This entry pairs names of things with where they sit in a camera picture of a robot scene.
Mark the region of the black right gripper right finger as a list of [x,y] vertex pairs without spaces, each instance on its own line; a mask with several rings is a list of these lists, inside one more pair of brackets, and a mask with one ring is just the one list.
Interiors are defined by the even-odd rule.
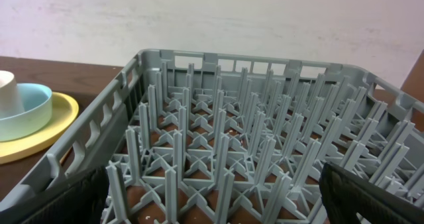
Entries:
[[417,224],[423,210],[363,180],[340,166],[327,162],[319,179],[322,202],[331,224]]

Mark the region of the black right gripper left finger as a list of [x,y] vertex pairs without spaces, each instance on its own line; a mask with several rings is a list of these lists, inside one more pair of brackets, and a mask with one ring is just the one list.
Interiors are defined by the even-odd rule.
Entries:
[[1,212],[1,223],[99,223],[109,191],[106,168],[98,166]]

